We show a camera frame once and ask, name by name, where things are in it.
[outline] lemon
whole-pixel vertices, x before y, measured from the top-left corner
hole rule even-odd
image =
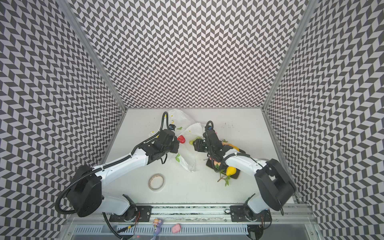
[[[227,176],[234,175],[236,173],[235,167],[227,167],[227,172],[225,173]]]

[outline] green fruit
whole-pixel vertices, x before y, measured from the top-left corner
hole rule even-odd
[[[193,142],[194,142],[196,139],[202,139],[202,138],[201,138],[201,137],[197,137],[197,138],[195,138],[195,139],[189,141],[189,144],[193,145]]]

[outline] white table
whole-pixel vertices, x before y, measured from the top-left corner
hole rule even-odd
[[[129,109],[106,162],[128,154],[135,145],[147,139],[151,131],[158,131],[162,113],[166,110]],[[253,158],[278,160],[261,109],[182,111],[197,122],[213,121],[220,139],[228,140]],[[127,194],[140,204],[238,204],[258,192],[253,176],[241,172],[238,179],[230,179],[230,185],[225,186],[223,180],[217,182],[219,174],[205,164],[206,161],[197,161],[194,172],[188,172],[175,160],[167,160],[164,165],[158,160],[120,177],[105,191]],[[156,173],[162,174],[166,182],[160,191],[153,192],[148,188],[148,180]],[[290,198],[287,203],[294,203],[293,199]]]

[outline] chevron pattern wallpaper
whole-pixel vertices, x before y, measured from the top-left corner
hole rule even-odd
[[[384,239],[383,9],[320,0],[268,108],[326,239]]]
[[[53,239],[56,196],[122,110],[53,0],[2,0],[0,31],[0,239]]]
[[[127,107],[261,107],[308,0],[69,0]]]

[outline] red fruit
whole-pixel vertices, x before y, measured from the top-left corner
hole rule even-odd
[[[180,142],[180,143],[185,143],[185,138],[183,137],[183,135],[180,135],[177,140]]]

